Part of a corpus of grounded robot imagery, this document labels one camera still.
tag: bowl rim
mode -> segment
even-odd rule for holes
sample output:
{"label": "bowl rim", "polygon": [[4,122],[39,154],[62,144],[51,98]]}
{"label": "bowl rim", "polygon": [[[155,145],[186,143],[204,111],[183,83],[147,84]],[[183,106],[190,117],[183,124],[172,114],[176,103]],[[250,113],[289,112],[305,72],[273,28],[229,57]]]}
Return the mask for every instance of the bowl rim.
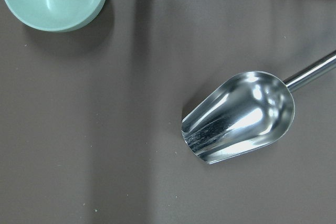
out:
{"label": "bowl rim", "polygon": [[24,20],[23,18],[21,18],[16,12],[15,10],[12,8],[10,2],[8,0],[5,0],[5,3],[7,5],[7,7],[9,8],[9,10],[12,12],[12,14],[17,18],[19,19],[22,23],[26,24],[27,26],[30,26],[34,29],[38,29],[38,30],[42,30],[42,31],[71,31],[72,28],[75,28],[74,30],[76,29],[79,29],[81,28],[81,24],[82,23],[85,23],[86,20],[88,20],[90,18],[90,16],[97,10],[97,8],[99,7],[100,3],[102,2],[103,0],[97,0],[97,4],[95,6],[95,8],[93,8],[90,12],[87,13],[87,15],[85,15],[84,18],[82,18],[81,20],[75,22],[75,23],[72,23],[70,25],[66,25],[66,26],[62,26],[62,27],[56,27],[56,28],[48,28],[48,27],[43,27],[43,26],[37,26],[37,25],[34,25],[34,24],[31,24],[30,22]]}

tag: scoop handle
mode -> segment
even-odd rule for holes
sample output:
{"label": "scoop handle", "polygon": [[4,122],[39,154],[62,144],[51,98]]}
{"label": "scoop handle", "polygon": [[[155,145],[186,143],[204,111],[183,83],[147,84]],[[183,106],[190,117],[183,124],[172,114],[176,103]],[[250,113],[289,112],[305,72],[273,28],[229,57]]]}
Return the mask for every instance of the scoop handle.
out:
{"label": "scoop handle", "polygon": [[296,74],[293,74],[291,77],[284,80],[284,84],[289,91],[293,93],[309,82],[329,72],[334,67],[336,67],[336,51],[307,66]]}

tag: gray surface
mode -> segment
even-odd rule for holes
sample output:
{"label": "gray surface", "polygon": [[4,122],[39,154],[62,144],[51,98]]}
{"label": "gray surface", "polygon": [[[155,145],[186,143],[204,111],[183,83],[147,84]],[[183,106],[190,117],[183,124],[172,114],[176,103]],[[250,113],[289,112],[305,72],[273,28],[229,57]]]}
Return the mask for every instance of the gray surface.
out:
{"label": "gray surface", "polygon": [[206,165],[181,119],[232,75],[336,49],[336,0],[107,0],[33,30],[0,0],[0,223],[334,223],[336,71],[277,143]]}

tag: metal scoop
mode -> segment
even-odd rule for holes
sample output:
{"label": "metal scoop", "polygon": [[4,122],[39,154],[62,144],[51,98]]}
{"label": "metal scoop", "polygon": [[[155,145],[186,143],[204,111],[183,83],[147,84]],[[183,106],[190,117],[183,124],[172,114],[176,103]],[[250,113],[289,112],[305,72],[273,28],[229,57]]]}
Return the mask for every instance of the metal scoop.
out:
{"label": "metal scoop", "polygon": [[334,67],[336,51],[285,81],[261,71],[239,73],[183,119],[183,138],[208,164],[269,145],[293,122],[291,93]]}

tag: stainless steel scoop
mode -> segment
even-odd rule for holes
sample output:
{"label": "stainless steel scoop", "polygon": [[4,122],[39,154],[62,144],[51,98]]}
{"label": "stainless steel scoop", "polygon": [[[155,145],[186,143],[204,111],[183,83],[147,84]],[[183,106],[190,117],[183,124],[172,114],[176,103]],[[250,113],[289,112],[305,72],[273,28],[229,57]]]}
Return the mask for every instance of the stainless steel scoop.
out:
{"label": "stainless steel scoop", "polygon": [[336,67],[336,51],[285,81],[261,71],[239,73],[182,121],[191,150],[208,164],[275,142],[292,124],[292,92]]}

